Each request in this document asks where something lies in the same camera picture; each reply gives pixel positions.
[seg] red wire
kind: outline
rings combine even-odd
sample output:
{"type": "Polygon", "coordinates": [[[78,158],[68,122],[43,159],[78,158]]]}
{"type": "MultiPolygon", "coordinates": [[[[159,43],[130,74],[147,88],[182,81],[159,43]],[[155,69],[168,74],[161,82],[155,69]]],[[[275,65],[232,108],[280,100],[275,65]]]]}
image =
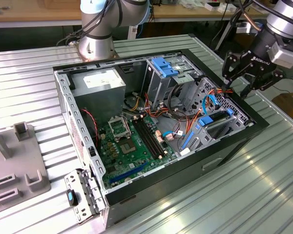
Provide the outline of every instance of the red wire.
{"type": "Polygon", "coordinates": [[[92,114],[89,112],[89,111],[87,111],[87,110],[85,110],[85,109],[82,109],[82,111],[84,111],[84,112],[86,112],[90,117],[91,117],[91,119],[92,119],[92,121],[93,121],[93,124],[94,124],[94,127],[95,127],[95,130],[96,130],[96,146],[98,146],[98,141],[99,141],[99,138],[98,138],[98,127],[97,127],[97,122],[96,122],[96,120],[94,119],[94,117],[92,116],[92,114]]]}

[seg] cable connector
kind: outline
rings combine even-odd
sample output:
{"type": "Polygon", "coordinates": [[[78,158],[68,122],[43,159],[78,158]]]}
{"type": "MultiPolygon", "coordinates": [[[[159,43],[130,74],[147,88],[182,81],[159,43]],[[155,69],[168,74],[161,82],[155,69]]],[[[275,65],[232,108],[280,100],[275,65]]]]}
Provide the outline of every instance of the cable connector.
{"type": "Polygon", "coordinates": [[[139,98],[138,93],[136,93],[136,92],[132,92],[131,94],[134,95],[136,98],[139,98]]]}

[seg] blue expansion slot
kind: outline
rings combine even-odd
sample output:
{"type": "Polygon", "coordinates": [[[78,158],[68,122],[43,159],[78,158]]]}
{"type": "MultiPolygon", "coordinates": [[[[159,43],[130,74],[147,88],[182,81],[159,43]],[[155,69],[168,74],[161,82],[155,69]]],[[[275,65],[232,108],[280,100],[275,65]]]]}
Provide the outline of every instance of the blue expansion slot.
{"type": "Polygon", "coordinates": [[[127,178],[128,176],[130,176],[130,175],[132,175],[132,174],[135,174],[135,173],[137,173],[137,172],[140,172],[140,171],[142,171],[142,169],[143,169],[147,164],[148,164],[148,162],[145,162],[144,164],[140,165],[139,167],[136,167],[136,168],[134,168],[134,169],[132,169],[132,170],[130,170],[130,171],[128,171],[128,172],[125,172],[125,173],[123,173],[123,174],[121,174],[121,175],[118,175],[118,176],[116,176],[116,177],[110,179],[109,182],[110,182],[110,183],[114,183],[114,182],[119,181],[119,180],[121,180],[121,179],[127,178]]]}

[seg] ribbed metal surface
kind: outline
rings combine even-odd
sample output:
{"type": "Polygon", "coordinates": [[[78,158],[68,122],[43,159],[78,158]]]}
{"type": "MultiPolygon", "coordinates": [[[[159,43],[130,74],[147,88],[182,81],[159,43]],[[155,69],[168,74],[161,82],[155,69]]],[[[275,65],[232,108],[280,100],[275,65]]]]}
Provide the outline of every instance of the ribbed metal surface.
{"type": "MultiPolygon", "coordinates": [[[[222,64],[186,35],[115,43],[120,56],[189,48],[217,75],[222,64]]],[[[63,176],[80,163],[61,116],[52,66],[79,62],[74,48],[0,53],[0,130],[34,125],[52,189],[0,213],[0,233],[99,233],[98,219],[78,226],[63,176]]],[[[234,83],[243,89],[241,80],[234,83]]],[[[270,124],[236,157],[106,233],[293,233],[293,125],[252,93],[246,100],[270,124]]]]}

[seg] motherboard chip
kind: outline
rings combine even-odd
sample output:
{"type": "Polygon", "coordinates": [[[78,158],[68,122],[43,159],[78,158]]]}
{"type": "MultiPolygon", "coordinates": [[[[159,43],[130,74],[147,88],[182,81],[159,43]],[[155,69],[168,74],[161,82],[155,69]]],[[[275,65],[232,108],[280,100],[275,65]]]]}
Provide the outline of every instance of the motherboard chip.
{"type": "Polygon", "coordinates": [[[121,147],[124,155],[136,150],[132,139],[123,139],[118,144],[121,147]]]}
{"type": "Polygon", "coordinates": [[[108,173],[111,173],[111,172],[116,171],[116,168],[115,168],[114,166],[111,166],[111,167],[108,167],[108,168],[106,169],[106,171],[107,171],[108,173]]]}

